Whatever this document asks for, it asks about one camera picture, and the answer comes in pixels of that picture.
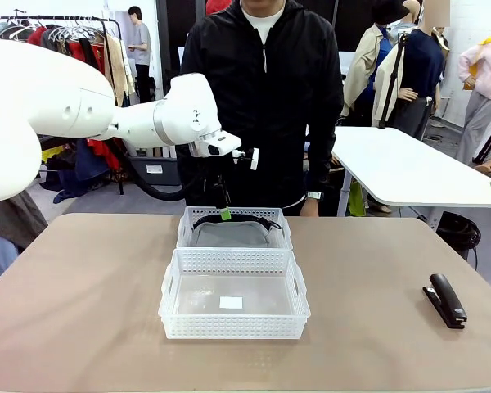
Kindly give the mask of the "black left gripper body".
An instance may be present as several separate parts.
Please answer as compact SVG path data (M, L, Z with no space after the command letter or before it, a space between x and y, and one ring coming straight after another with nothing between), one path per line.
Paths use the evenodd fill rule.
M205 185L225 184L229 169L227 156L214 156L203 159Z

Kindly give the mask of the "grey Campus zipper pencil case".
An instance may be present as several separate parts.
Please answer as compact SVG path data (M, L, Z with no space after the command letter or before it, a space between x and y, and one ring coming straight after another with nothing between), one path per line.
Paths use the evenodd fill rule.
M189 246L269 248L281 230L272 220L253 215L234 215L229 220L208 215L193 225Z

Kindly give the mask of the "black stapler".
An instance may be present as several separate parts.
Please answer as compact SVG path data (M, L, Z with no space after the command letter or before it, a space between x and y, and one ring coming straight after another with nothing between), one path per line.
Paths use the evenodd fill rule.
M445 275L431 274L430 286L422 290L448 328L465 328L466 311Z

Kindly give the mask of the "white perforated basket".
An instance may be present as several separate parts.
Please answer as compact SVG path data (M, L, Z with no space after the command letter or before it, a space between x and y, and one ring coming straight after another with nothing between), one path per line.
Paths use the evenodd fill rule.
M291 250L177 248L161 286L158 315L169 339L298 340L311 315ZM220 309L241 296L243 309Z
M285 249L291 250L293 248L291 241L291 230L286 217L279 208L253 208L253 207L231 207L231 215L253 215L256 217L262 217L282 226L282 230L275 234L274 244L269 248ZM199 207L199 206L188 206L180 223L178 225L178 240L177 246L191 247L189 246L191 240L191 234L193 225L201 218L208 215L220 215L218 209L214 207Z

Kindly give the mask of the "grey storage bin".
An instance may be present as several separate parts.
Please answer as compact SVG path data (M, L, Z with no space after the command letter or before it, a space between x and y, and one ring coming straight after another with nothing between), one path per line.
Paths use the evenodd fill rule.
M177 161L164 157L130 157L133 168L150 185L178 186L181 180L178 174Z

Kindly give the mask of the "person in black jacket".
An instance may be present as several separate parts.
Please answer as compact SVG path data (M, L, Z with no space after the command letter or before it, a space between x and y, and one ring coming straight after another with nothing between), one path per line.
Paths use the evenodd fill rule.
M223 129L258 148L257 170L229 159L232 206L300 216L306 199L307 136L335 129L343 106L331 24L296 0L233 0L189 32L184 74L203 74Z

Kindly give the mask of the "white table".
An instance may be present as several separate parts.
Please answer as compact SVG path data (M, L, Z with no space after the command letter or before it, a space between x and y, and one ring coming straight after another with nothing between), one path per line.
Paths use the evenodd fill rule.
M339 217L353 179L384 205L426 208L433 230L450 208L491 208L490 178L397 129L338 126L332 153L345 168Z

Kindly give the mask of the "mannequin in pink top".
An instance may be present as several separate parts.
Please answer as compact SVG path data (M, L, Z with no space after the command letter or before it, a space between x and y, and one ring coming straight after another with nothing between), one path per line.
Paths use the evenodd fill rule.
M455 159L469 165L491 123L491 37L459 56L458 76L471 95Z

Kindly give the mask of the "dark blue hanging garment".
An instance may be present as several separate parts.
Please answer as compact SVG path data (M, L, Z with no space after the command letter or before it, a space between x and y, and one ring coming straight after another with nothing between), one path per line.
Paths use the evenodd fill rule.
M94 154L86 138L79 138L76 141L74 171L79 181L86 181L105 174L109 171L109 167L103 156Z

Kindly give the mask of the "mannequin in navy top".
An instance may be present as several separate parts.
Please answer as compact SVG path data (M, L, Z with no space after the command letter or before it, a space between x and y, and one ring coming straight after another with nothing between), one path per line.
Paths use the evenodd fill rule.
M408 35L403 54L403 76L392 112L391 125L422 139L430 116L440 102L440 79L445 56L432 37L435 27L450 26L450 0L423 0L424 13L417 29Z

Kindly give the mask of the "dark blue cloth heap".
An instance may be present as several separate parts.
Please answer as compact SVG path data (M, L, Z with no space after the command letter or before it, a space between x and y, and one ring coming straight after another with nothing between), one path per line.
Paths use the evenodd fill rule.
M67 199L81 197L87 192L88 187L86 182L79 180L73 169L59 170L58 176L61 190L55 195L53 199L54 204L59 204Z

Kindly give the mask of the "red hooded garment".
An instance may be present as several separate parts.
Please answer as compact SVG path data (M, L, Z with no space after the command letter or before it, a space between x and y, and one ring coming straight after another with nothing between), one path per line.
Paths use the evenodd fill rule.
M212 15L228 8L233 0L207 0L205 4L205 13Z

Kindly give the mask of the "black hanging scarf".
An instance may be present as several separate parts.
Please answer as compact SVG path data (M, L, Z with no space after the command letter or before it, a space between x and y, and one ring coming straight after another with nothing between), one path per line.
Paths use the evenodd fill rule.
M83 61L88 65L92 66L94 69L99 70L101 73L101 67L98 64L97 58L95 57L91 43L86 38L79 39L79 45L83 53Z

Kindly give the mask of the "long red dress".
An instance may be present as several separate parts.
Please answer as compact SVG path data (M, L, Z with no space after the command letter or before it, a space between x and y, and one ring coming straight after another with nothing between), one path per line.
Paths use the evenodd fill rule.
M99 70L103 76L106 76L104 45L102 43L91 43L86 38L80 38L78 42L67 43L66 47L70 49L73 58L87 63L94 69ZM104 157L110 169L121 169L120 162L104 142L88 139L87 145L96 156Z

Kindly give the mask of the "grey hanging jacket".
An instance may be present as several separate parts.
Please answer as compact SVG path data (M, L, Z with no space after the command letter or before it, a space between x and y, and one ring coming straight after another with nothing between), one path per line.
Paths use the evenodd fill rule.
M71 45L74 33L74 28L54 25L43 34L41 47L82 60L79 50Z

